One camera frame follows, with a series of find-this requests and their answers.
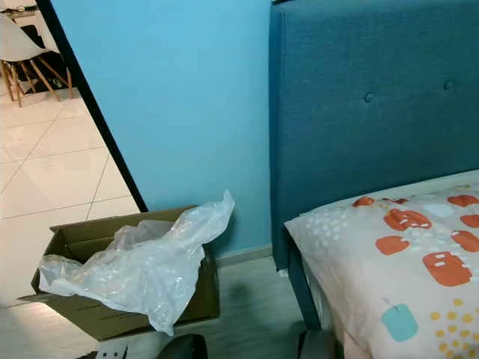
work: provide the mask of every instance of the baseboard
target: baseboard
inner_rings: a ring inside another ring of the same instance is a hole
[[[263,247],[257,247],[248,249],[246,251],[240,251],[233,254],[226,254],[223,257],[216,257],[216,265],[218,267],[231,266],[233,264],[246,262],[247,260],[256,260],[258,258],[264,258],[272,255],[272,246],[265,245]]]

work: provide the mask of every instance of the headboard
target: headboard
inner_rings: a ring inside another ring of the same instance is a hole
[[[479,168],[478,0],[272,6],[273,253],[316,206]]]

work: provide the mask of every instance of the headboard button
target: headboard button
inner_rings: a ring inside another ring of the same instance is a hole
[[[444,83],[444,89],[445,90],[450,90],[454,86],[454,83],[451,80],[447,80]]]
[[[374,98],[374,92],[368,92],[364,95],[364,102],[370,103],[371,101],[373,101],[373,98]]]

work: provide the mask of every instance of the wooden floor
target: wooden floor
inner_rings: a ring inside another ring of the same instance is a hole
[[[220,318],[178,328],[175,335],[204,335],[210,359],[294,359],[304,325],[290,283],[278,276],[272,258],[221,267],[219,282]],[[143,337],[135,338],[128,358],[154,358],[146,346],[162,336]],[[44,304],[0,310],[2,358],[74,359],[96,348],[95,340]]]

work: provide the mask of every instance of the cardboard box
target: cardboard box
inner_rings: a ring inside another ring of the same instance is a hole
[[[188,208],[191,207],[52,227],[54,235],[45,254],[59,254],[84,263],[94,253],[105,249],[113,240],[115,231],[122,226],[127,224],[137,226],[144,219],[176,221],[179,215]],[[204,250],[206,257],[201,262],[195,294],[176,325],[219,316],[216,265],[209,248],[204,246]],[[62,297],[41,292],[38,287],[39,282],[40,275],[37,271],[31,281],[31,286],[37,294],[20,299],[45,303],[99,341],[153,330],[148,323],[148,318],[143,314],[113,310],[99,301],[78,295]]]

